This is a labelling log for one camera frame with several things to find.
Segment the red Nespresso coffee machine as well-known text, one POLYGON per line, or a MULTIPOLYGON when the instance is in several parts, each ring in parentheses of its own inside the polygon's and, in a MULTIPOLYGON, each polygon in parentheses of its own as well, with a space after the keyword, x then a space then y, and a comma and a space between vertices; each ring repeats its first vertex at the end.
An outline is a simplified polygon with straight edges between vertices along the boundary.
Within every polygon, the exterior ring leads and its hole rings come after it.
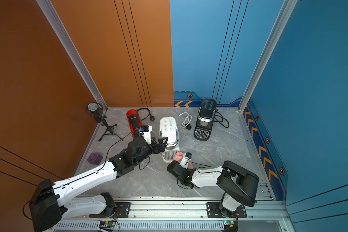
POLYGON ((144 134, 148 132, 148 126, 142 124, 138 111, 132 109, 126 115, 133 139, 138 137, 143 138, 144 134))

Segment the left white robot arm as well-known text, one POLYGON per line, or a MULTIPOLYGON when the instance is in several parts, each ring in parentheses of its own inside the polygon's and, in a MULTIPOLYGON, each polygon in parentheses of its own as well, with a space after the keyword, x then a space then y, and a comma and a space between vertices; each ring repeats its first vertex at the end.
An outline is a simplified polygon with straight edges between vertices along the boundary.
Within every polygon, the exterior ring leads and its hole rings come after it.
POLYGON ((29 200, 33 228, 43 232, 54 227, 63 219, 89 215, 91 217, 111 217, 117 212, 112 196, 101 193, 94 197, 80 197, 80 194, 108 181, 113 181, 134 170, 151 154, 159 154, 166 149, 168 138, 138 137, 128 143, 128 147, 110 158, 103 165, 69 179, 40 182, 29 200))

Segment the pink towel cloth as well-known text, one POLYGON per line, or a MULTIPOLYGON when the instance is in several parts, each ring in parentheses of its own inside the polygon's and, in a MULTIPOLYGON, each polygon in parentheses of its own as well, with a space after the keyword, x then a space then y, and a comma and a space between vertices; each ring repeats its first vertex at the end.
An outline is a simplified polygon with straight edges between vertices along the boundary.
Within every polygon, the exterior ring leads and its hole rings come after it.
MULTIPOLYGON (((183 158, 183 156, 184 156, 184 153, 178 152, 178 153, 175 154, 173 160, 175 160, 178 163, 180 163, 182 158, 183 158)), ((188 169, 193 169, 193 168, 194 168, 193 164, 191 162, 189 162, 188 169)))

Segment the black coffee machine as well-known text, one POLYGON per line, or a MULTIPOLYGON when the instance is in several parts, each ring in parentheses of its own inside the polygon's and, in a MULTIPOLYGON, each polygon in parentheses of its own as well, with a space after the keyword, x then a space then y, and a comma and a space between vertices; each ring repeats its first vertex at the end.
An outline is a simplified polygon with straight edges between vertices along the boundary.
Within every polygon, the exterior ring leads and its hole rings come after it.
POLYGON ((210 138, 217 102, 214 99, 204 99, 199 108, 196 126, 194 129, 194 138, 200 141, 207 141, 210 138))

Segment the white coffee machine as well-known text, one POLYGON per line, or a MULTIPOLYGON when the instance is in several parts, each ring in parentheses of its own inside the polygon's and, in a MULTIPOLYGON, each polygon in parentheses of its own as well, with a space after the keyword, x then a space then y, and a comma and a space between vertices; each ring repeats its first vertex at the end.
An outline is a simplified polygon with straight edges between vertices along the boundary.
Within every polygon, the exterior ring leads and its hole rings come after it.
POLYGON ((170 163, 173 161, 175 155, 180 152, 177 122, 173 117, 164 117, 159 123, 160 136, 168 138, 166 149, 162 152, 162 159, 165 163, 170 163))

